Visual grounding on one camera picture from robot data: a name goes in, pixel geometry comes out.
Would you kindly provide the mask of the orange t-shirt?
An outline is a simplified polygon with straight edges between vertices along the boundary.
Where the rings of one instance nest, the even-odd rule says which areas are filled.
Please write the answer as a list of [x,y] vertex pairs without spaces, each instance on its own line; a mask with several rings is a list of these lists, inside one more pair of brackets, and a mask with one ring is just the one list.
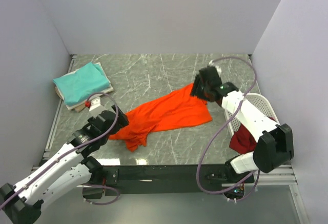
[[129,125],[109,135],[122,140],[130,152],[147,145],[150,133],[194,127],[211,122],[207,101],[191,96],[192,84],[144,103],[129,111]]

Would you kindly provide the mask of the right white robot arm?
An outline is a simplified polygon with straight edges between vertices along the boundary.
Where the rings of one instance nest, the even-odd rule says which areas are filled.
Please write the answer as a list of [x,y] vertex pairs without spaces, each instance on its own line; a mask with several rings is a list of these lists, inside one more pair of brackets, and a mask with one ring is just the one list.
[[260,170],[269,173],[294,157],[293,132],[280,125],[250,103],[231,82],[223,83],[218,67],[202,68],[195,77],[191,95],[219,104],[230,112],[252,135],[255,150],[240,154],[225,163],[225,177],[237,182],[243,173]]

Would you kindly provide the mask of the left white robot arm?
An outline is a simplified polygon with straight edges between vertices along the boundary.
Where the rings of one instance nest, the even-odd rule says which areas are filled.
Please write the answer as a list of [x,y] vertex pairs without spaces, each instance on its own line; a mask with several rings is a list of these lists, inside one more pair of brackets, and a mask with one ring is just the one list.
[[87,124],[73,132],[53,157],[25,179],[1,187],[1,210],[12,223],[35,223],[42,210],[79,185],[106,188],[104,167],[91,154],[129,123],[117,105],[112,109],[90,108],[93,116]]

